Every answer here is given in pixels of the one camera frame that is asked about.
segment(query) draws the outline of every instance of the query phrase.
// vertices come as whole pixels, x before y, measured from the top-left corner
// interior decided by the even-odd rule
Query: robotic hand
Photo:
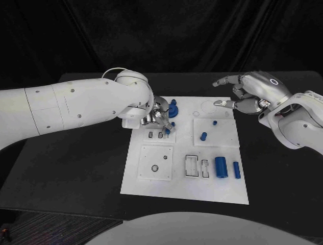
[[[127,69],[114,81],[85,79],[1,90],[0,150],[26,138],[115,117],[122,119],[124,128],[138,129],[141,122],[157,123],[171,130],[167,109],[167,101],[152,95],[148,79]]]
[[[226,76],[212,85],[227,83],[239,100],[213,105],[259,114],[259,123],[289,149],[307,146],[323,154],[323,96],[311,91],[291,95],[281,81],[262,71]]]

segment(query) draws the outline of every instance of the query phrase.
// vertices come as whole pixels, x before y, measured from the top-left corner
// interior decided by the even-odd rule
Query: cable
[[[323,98],[323,95],[314,93],[312,91],[307,90],[304,93],[311,93],[312,95],[315,94],[317,96],[320,96]]]
[[[116,70],[116,69],[121,69],[121,70],[128,70],[128,69],[125,69],[125,68],[121,68],[121,67],[114,67],[114,68],[111,68],[111,69],[108,69],[105,72],[103,72],[103,74],[102,74],[102,77],[101,78],[103,78],[103,75],[111,71],[111,70]]]

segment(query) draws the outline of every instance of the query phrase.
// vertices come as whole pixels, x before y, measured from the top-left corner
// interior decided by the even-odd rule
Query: circular hole
[[[152,166],[151,166],[151,171],[155,172],[157,169],[158,169],[158,166],[157,166],[157,165],[152,165]]]

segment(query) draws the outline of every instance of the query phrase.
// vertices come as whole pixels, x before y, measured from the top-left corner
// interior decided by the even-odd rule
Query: short blue cylinder
[[[216,169],[216,177],[217,178],[226,178],[227,177],[227,168],[226,168],[225,157],[214,157],[214,169]]]
[[[203,132],[200,136],[200,140],[204,141],[204,139],[206,139],[206,133]]]
[[[233,171],[235,171],[235,178],[240,179],[240,173],[239,173],[239,165],[238,162],[233,162]]]

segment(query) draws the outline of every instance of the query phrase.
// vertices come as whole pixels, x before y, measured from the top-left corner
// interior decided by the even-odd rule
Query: rectangular slot
[[[186,177],[199,177],[196,162],[197,162],[197,156],[186,155]]]
[[[201,160],[201,178],[209,179],[207,160]]]

